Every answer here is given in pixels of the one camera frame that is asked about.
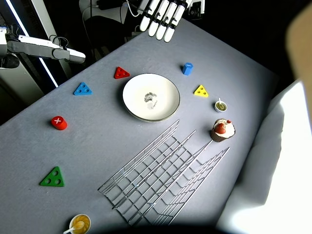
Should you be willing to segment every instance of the printed design on plate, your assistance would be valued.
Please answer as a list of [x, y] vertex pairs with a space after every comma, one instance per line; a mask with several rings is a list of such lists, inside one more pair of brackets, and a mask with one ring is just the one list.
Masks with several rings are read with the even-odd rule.
[[149, 110], [152, 110], [155, 108], [157, 104], [157, 95], [149, 92], [148, 94], [145, 95], [144, 101], [147, 103], [147, 108]]

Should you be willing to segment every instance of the metal wire basket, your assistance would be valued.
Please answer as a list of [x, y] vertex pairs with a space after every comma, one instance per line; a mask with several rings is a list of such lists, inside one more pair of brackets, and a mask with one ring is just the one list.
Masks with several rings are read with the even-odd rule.
[[170, 224], [230, 148], [201, 163], [173, 135], [179, 120], [137, 154], [98, 191], [130, 224]]

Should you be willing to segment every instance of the white fabric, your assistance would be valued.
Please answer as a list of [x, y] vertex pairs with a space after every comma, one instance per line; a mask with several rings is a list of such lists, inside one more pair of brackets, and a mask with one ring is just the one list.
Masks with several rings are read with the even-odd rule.
[[269, 106], [217, 228], [312, 233], [312, 136], [301, 82]]

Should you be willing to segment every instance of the blue triangle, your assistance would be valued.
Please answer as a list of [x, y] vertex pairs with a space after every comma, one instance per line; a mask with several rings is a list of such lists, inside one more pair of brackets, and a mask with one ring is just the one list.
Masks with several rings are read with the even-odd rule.
[[91, 94], [92, 90], [84, 82], [82, 82], [74, 92], [74, 95], [91, 95]]

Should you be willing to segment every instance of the white x mark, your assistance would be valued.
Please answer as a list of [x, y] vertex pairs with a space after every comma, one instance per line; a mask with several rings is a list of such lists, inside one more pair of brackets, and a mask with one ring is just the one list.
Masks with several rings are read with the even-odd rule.
[[54, 121], [55, 121], [57, 124], [58, 124], [59, 122], [61, 122], [59, 118], [58, 118], [58, 119], [55, 119]]

